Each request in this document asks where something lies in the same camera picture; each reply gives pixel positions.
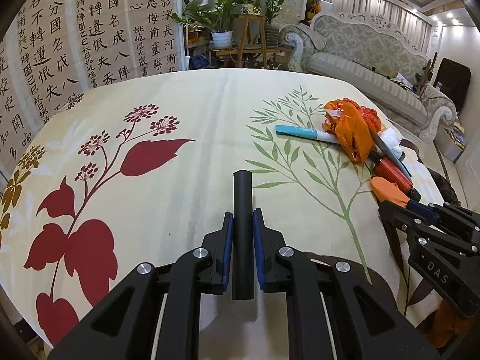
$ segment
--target red leaf print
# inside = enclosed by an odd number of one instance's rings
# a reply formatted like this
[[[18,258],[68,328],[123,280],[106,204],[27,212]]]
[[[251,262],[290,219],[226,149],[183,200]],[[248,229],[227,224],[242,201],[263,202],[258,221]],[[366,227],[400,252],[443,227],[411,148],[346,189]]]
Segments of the red leaf print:
[[[78,323],[78,316],[68,300],[52,299],[44,292],[37,296],[37,316],[40,327],[53,346]]]
[[[82,292],[92,306],[109,292],[109,279],[117,277],[114,246],[112,232],[98,219],[83,222],[68,239],[65,267],[70,276],[77,271]]]
[[[37,215],[42,209],[46,208],[51,218],[57,216],[70,215],[75,217],[75,193],[71,186],[67,184],[67,176],[65,176],[60,184],[60,188],[53,192],[50,192],[46,198],[44,198],[42,204],[37,210]]]
[[[35,237],[28,259],[23,268],[41,271],[47,263],[56,263],[65,253],[67,235],[56,223],[47,223],[43,231]]]
[[[192,139],[144,140],[134,145],[125,156],[120,172],[125,176],[140,176],[161,167],[175,158],[177,150]]]

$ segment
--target metal screw cap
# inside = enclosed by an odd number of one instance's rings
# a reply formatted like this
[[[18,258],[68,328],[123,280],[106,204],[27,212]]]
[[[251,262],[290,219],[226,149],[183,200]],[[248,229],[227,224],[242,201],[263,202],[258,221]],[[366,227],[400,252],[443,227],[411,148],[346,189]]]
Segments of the metal screw cap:
[[[201,259],[207,256],[207,254],[208,254],[208,250],[205,249],[204,247],[199,247],[193,251],[193,255],[198,259]]]
[[[350,270],[350,264],[345,261],[339,261],[335,264],[335,268],[339,272],[348,272]]]
[[[293,249],[289,246],[284,246],[280,248],[278,253],[280,253],[280,255],[282,255],[283,257],[290,257],[293,256]]]
[[[152,270],[152,266],[147,262],[143,262],[137,267],[137,272],[141,275],[146,275],[151,270]]]

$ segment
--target sofa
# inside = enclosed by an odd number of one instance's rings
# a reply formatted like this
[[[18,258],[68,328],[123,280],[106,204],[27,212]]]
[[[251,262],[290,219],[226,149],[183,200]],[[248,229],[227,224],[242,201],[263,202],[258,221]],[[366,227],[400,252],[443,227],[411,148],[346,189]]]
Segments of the sofa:
[[[354,85],[393,123],[424,142],[432,142],[440,126],[453,127],[454,103],[431,84],[418,97],[387,78],[400,73],[415,84],[428,57],[381,16],[321,12],[310,27],[283,25],[279,39],[293,47],[290,70]]]

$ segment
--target black cylindrical rod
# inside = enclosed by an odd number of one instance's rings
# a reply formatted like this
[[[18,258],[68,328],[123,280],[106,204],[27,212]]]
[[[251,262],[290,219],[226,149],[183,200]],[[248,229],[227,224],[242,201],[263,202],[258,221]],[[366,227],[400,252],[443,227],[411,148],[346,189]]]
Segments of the black cylindrical rod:
[[[251,172],[233,174],[232,299],[255,299],[254,224]]]

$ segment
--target calligraphy scroll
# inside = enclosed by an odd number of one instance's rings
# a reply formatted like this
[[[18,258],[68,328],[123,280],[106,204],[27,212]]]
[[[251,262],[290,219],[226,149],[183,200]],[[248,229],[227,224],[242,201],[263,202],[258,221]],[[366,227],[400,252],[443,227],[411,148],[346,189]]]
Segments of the calligraphy scroll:
[[[27,0],[0,43],[0,172],[76,94],[182,69],[179,0]]]

